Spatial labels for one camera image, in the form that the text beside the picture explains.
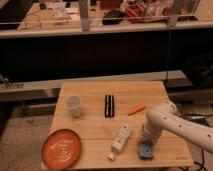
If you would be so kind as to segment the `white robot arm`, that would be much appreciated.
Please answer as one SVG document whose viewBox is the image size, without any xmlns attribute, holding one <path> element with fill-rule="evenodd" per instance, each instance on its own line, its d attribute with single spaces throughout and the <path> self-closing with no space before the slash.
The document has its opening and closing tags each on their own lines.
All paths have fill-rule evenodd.
<svg viewBox="0 0 213 171">
<path fill-rule="evenodd" d="M 177 112 L 170 100 L 152 106 L 146 113 L 142 136 L 155 143 L 162 131 L 167 130 L 213 154 L 213 128 L 184 120 L 176 115 Z"/>
</svg>

